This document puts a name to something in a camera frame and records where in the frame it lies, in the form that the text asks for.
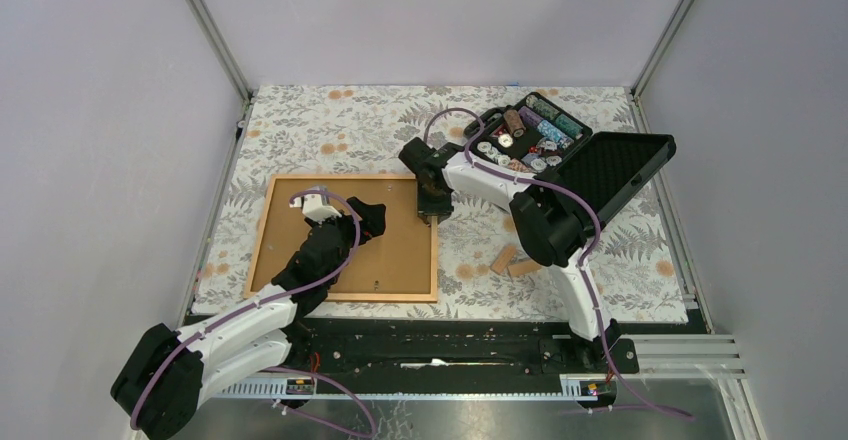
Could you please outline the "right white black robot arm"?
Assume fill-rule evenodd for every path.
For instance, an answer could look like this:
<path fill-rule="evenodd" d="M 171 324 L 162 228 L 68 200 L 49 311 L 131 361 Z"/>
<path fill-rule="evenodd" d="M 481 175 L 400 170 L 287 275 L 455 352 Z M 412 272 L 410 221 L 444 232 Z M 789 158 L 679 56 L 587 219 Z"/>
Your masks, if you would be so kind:
<path fill-rule="evenodd" d="M 480 160 L 452 143 L 435 149 L 415 137 L 398 158 L 416 177 L 419 215 L 424 219 L 450 217 L 455 192 L 508 212 L 525 254 L 546 267 L 559 288 L 576 341 L 577 365 L 597 372 L 612 360 L 619 330 L 602 306 L 588 267 L 601 223 L 584 199 L 555 183 Z"/>

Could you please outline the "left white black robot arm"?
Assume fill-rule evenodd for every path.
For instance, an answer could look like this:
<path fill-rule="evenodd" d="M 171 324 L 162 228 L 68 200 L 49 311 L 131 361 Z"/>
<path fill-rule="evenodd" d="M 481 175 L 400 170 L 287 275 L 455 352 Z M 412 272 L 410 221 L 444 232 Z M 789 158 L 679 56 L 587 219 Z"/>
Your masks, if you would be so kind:
<path fill-rule="evenodd" d="M 289 205 L 309 231 L 269 284 L 198 323 L 159 323 L 142 335 L 110 390 L 132 429 L 170 439 L 220 391 L 259 371 L 307 364 L 308 341 L 285 328 L 323 303 L 359 247 L 384 234 L 386 207 L 319 187 L 293 194 Z"/>

